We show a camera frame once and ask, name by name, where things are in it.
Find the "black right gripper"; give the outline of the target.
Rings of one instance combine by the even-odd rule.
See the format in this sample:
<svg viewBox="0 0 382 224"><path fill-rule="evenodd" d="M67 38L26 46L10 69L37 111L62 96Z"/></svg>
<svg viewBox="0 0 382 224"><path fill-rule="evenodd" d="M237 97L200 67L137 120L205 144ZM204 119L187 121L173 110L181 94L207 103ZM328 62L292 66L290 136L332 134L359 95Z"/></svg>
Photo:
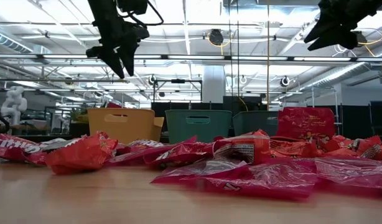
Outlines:
<svg viewBox="0 0 382 224"><path fill-rule="evenodd" d="M305 43L313 42L308 50L332 45L354 49L358 39L350 30L366 16L374 16L382 6L382 0L321 0L318 6L320 17L304 39Z"/></svg>

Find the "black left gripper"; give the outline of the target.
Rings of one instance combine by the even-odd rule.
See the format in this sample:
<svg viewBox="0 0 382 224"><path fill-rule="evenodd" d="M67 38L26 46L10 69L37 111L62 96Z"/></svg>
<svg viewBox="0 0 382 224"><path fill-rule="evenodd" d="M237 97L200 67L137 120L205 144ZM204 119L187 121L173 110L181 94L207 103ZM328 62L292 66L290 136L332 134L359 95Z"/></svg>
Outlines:
<svg viewBox="0 0 382 224"><path fill-rule="evenodd" d="M137 19L125 21L117 8L124 9L133 18L134 13L146 11L147 2L88 0L88 3L95 19L92 25L100 33L100 45L87 49L86 56L102 60L120 79L124 78L123 68L133 76L134 54L140 41L149 37L149 32L147 26Z"/></svg>

